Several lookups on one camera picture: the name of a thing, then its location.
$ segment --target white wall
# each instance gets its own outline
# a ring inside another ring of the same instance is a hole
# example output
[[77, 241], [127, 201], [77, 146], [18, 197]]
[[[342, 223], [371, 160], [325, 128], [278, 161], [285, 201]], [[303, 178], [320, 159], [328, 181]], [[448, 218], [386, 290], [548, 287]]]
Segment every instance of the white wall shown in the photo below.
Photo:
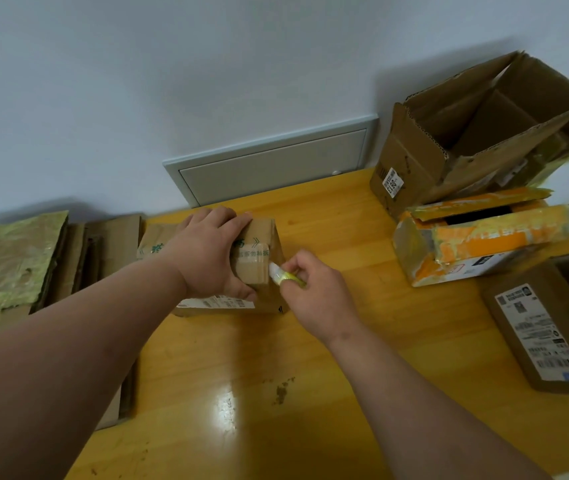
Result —
[[569, 0], [0, 0], [0, 221], [185, 207], [161, 161], [385, 111]]

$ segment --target person's right hand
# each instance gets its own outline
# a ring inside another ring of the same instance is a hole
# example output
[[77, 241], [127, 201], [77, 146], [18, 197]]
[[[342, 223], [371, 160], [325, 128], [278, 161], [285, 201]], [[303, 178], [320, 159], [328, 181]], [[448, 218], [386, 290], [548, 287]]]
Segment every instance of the person's right hand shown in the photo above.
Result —
[[310, 251], [301, 250], [281, 266], [296, 273], [307, 286], [293, 280], [280, 284], [280, 293], [305, 329], [327, 347], [346, 340], [362, 326], [342, 274], [327, 266]]

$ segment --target white label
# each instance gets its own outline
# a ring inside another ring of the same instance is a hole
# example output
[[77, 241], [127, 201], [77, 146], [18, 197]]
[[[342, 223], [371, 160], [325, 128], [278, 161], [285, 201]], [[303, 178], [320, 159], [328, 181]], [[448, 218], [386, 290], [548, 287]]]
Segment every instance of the white label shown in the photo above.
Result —
[[229, 310], [244, 310], [256, 308], [252, 301], [240, 298], [230, 298], [225, 295], [215, 295], [209, 298], [187, 298], [178, 303], [180, 308], [227, 308]]
[[384, 188], [387, 189], [387, 192], [389, 192], [389, 195], [391, 195], [391, 198], [395, 198], [398, 191], [402, 188], [404, 180], [401, 179], [400, 175], [398, 175], [394, 169], [390, 169], [387, 176], [384, 177], [382, 184]]
[[528, 284], [496, 295], [543, 381], [569, 381], [569, 346]]
[[509, 170], [509, 173], [503, 175], [503, 177], [500, 178], [496, 183], [500, 187], [504, 187], [506, 184], [511, 182], [512, 178], [515, 177], [522, 168], [526, 167], [527, 163], [528, 163], [527, 160], [522, 160], [520, 163], [518, 163], [518, 165], [514, 166], [511, 170]]
[[439, 282], [456, 281], [463, 278], [473, 278], [486, 273], [489, 269], [504, 261], [507, 256], [511, 255], [514, 251], [507, 251], [505, 253], [489, 254], [477, 258], [463, 259], [454, 263], [443, 276]]

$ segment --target tabletop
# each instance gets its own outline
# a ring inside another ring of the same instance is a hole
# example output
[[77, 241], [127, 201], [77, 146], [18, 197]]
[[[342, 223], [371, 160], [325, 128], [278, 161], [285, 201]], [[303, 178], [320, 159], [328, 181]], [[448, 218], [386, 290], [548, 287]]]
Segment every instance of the tabletop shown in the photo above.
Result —
[[[569, 395], [531, 389], [477, 280], [408, 285], [391, 245], [395, 224], [370, 176], [355, 171], [225, 205], [275, 218], [285, 257], [307, 248], [342, 271], [362, 320], [428, 380], [546, 471], [568, 471]], [[347, 380], [291, 312], [169, 315], [139, 364], [134, 417], [94, 433], [68, 478], [389, 476]]]

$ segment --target wooden table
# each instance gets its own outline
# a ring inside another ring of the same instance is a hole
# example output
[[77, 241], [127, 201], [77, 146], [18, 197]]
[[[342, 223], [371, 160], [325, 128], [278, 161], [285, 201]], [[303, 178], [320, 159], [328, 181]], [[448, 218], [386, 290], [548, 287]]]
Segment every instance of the wooden table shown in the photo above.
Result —
[[[305, 247], [340, 269], [362, 319], [418, 371], [550, 473], [568, 471], [569, 395], [529, 387], [474, 279], [407, 284], [370, 175], [226, 205], [274, 217], [285, 256]], [[291, 312], [170, 315], [140, 365], [136, 416], [95, 433], [69, 478], [388, 477], [348, 382]]]

